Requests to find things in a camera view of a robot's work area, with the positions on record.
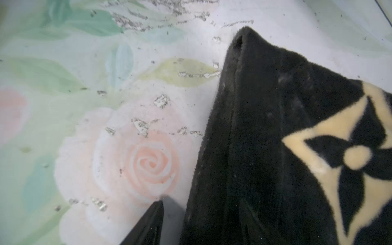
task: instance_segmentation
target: green leaf painting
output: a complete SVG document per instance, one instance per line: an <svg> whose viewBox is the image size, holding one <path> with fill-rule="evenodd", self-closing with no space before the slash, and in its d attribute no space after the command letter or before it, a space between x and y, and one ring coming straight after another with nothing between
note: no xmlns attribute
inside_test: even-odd
<svg viewBox="0 0 392 245"><path fill-rule="evenodd" d="M50 201L57 188L53 179L54 158L44 155L35 161L33 172L26 179L21 198L27 212L34 212Z"/></svg>
<svg viewBox="0 0 392 245"><path fill-rule="evenodd" d="M5 19L5 14L7 13L7 6L4 4L0 4L0 25Z"/></svg>
<svg viewBox="0 0 392 245"><path fill-rule="evenodd" d="M69 33L54 27L34 28L20 34L20 37L41 41L55 41L65 39Z"/></svg>
<svg viewBox="0 0 392 245"><path fill-rule="evenodd" d="M159 64L154 71L147 71L139 78L141 80L160 79L179 87L193 87L219 75L219 70L198 60L170 58Z"/></svg>
<svg viewBox="0 0 392 245"><path fill-rule="evenodd" d="M51 24L61 26L72 15L69 0L48 0L45 14Z"/></svg>
<svg viewBox="0 0 392 245"><path fill-rule="evenodd" d="M128 44L114 48L105 60L109 84L118 88L126 80L133 66L133 54Z"/></svg>
<svg viewBox="0 0 392 245"><path fill-rule="evenodd" d="M44 94L73 93L85 87L59 63L37 58L5 58L17 81Z"/></svg>
<svg viewBox="0 0 392 245"><path fill-rule="evenodd" d="M77 9L67 21L74 28L96 36L110 36L121 33L109 12L103 10Z"/></svg>
<svg viewBox="0 0 392 245"><path fill-rule="evenodd" d="M35 232L28 235L22 241L15 243L15 245L34 245L41 239L43 236L48 234L51 230L53 230L60 223L61 217L70 209L69 206L66 206L60 209L59 212L55 213L52 218L50 218L45 224L36 229Z"/></svg>
<svg viewBox="0 0 392 245"><path fill-rule="evenodd" d="M185 32L176 27L162 27L142 32L138 35L145 42L170 44L183 37Z"/></svg>

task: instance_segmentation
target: teal leaf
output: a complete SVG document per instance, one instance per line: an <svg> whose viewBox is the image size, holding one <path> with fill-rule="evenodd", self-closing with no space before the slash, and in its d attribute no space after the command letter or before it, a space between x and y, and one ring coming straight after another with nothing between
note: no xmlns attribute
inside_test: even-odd
<svg viewBox="0 0 392 245"><path fill-rule="evenodd" d="M118 88L131 74L133 54L128 44L121 44L114 48L105 60L109 84Z"/></svg>
<svg viewBox="0 0 392 245"><path fill-rule="evenodd" d="M56 193L53 169L54 158L51 155L43 155L35 161L33 172L27 177L21 192L27 212L38 210Z"/></svg>
<svg viewBox="0 0 392 245"><path fill-rule="evenodd" d="M121 33L110 13L103 10L75 10L67 23L74 28L95 36L110 36Z"/></svg>
<svg viewBox="0 0 392 245"><path fill-rule="evenodd" d="M33 39L40 41L54 41L69 37L69 33L55 28L34 28L19 35L25 39Z"/></svg>
<svg viewBox="0 0 392 245"><path fill-rule="evenodd" d="M170 44L184 36L184 31L176 27L154 28L139 34L145 42Z"/></svg>
<svg viewBox="0 0 392 245"><path fill-rule="evenodd" d="M69 0L48 0L46 16L54 26L59 27L72 15Z"/></svg>
<svg viewBox="0 0 392 245"><path fill-rule="evenodd" d="M59 63L37 58L5 58L6 65L19 79L44 94L73 93L85 87Z"/></svg>

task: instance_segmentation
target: black fleece blanket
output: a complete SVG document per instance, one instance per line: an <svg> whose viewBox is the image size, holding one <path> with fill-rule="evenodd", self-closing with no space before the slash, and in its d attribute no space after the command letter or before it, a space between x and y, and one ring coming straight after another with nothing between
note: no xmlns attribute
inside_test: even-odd
<svg viewBox="0 0 392 245"><path fill-rule="evenodd" d="M378 87L241 29L226 55L180 243L243 244L245 198L266 233L288 244L392 244L391 104Z"/></svg>

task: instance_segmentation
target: painted rose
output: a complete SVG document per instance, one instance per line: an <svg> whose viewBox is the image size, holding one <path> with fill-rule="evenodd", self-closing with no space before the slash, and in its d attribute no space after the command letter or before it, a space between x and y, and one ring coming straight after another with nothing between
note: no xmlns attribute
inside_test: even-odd
<svg viewBox="0 0 392 245"><path fill-rule="evenodd" d="M0 88L0 146L13 138L27 122L27 99L11 88Z"/></svg>
<svg viewBox="0 0 392 245"><path fill-rule="evenodd" d="M177 133L189 119L175 101L154 103L161 95L88 112L64 140L54 176L72 203L60 222L67 245L120 244L163 195L185 207L201 139Z"/></svg>

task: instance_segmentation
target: black four-petal flower motif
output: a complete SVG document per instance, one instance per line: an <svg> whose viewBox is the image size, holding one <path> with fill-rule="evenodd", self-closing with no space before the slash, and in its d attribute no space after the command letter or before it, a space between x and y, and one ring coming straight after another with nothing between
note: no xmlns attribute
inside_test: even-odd
<svg viewBox="0 0 392 245"><path fill-rule="evenodd" d="M368 98L364 114L348 141L327 135L305 141L332 168L342 166L338 194L346 235L354 215L364 201L363 175L392 180L392 149L380 148L385 137L385 129Z"/></svg>

